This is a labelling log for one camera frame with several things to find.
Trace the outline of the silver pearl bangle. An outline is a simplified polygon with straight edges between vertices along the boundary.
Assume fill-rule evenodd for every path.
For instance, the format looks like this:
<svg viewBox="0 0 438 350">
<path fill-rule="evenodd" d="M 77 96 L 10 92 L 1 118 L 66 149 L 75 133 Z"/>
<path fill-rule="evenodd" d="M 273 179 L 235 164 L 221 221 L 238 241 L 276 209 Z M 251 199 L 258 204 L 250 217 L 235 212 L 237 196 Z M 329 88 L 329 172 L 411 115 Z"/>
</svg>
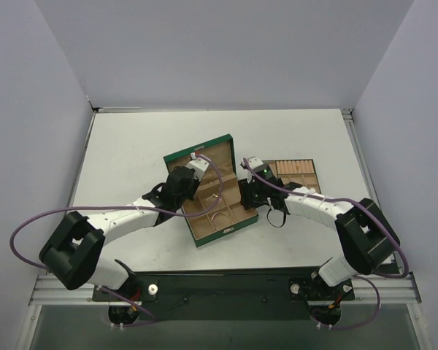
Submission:
<svg viewBox="0 0 438 350">
<path fill-rule="evenodd" d="M 212 224 L 230 224 L 231 223 L 231 217 L 227 212 L 216 212 L 211 217 L 211 223 Z"/>
<path fill-rule="evenodd" d="M 218 194 L 212 194 L 211 196 L 209 196 L 206 199 L 206 204 L 209 205 L 216 205 L 216 204 L 221 204 L 222 203 L 222 198 L 218 195 Z"/>
</svg>

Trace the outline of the green tray with compartments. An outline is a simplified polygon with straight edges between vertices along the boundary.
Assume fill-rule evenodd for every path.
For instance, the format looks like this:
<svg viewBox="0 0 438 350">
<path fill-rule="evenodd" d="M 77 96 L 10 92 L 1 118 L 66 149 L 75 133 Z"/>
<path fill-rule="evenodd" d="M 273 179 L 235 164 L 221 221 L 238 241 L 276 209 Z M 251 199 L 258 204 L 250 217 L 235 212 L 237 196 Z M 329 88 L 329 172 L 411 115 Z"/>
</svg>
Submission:
<svg viewBox="0 0 438 350">
<path fill-rule="evenodd" d="M 264 162 L 270 165 L 273 174 L 281 178 L 284 184 L 295 182 L 321 193 L 313 159 L 265 160 Z"/>
</svg>

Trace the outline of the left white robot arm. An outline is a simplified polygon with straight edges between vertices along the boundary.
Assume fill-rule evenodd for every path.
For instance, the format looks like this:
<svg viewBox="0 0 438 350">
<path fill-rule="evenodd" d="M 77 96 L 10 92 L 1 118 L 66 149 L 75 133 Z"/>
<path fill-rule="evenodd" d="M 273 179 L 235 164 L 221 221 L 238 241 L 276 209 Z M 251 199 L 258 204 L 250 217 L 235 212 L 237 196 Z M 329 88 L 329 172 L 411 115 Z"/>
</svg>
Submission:
<svg viewBox="0 0 438 350">
<path fill-rule="evenodd" d="M 40 261 L 68 289 L 86 283 L 108 287 L 119 300 L 135 290 L 132 272 L 121 259 L 102 257 L 108 243 L 134 231 L 163 224 L 192 200 L 204 171 L 189 163 L 176 167 L 163 183 L 137 198 L 130 210 L 64 216 L 39 253 Z"/>
</svg>

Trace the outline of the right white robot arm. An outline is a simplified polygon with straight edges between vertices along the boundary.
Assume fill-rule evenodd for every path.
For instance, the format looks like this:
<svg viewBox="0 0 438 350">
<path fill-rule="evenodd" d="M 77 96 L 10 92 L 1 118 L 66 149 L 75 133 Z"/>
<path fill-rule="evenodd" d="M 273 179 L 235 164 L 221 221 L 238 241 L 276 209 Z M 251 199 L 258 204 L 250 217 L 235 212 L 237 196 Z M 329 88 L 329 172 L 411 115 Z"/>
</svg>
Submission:
<svg viewBox="0 0 438 350">
<path fill-rule="evenodd" d="M 299 183 L 286 184 L 257 157 L 244 158 L 241 167 L 248 172 L 247 178 L 239 182 L 244 208 L 268 206 L 269 211 L 282 212 L 283 221 L 300 216 L 337 233 L 341 255 L 316 270 L 315 278 L 328 287 L 356 275 L 383 276 L 377 269 L 395 252 L 406 260 L 399 238 L 373 200 L 332 198 Z"/>
</svg>

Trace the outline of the green jewelry box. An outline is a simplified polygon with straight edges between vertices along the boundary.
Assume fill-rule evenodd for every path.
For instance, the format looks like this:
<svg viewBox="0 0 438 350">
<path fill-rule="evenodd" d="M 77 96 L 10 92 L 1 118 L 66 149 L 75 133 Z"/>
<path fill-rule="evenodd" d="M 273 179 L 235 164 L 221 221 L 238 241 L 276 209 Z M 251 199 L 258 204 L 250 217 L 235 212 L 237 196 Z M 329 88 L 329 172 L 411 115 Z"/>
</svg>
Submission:
<svg viewBox="0 0 438 350">
<path fill-rule="evenodd" d="M 186 219 L 195 246 L 203 246 L 257 223 L 257 211 L 245 209 L 240 203 L 241 195 L 236 175 L 233 137 L 226 134 L 164 156 L 168 172 L 172 172 L 178 166 L 185 166 L 191 160 L 192 152 L 208 157 L 219 169 L 215 171 L 210 166 L 200 182 L 194 199 L 186 201 L 182 206 L 185 214 L 209 210 L 201 216 Z M 222 203 L 208 206 L 206 199 L 212 194 L 218 194 L 222 198 Z M 212 215 L 222 211 L 230 215 L 231 223 L 212 224 Z"/>
</svg>

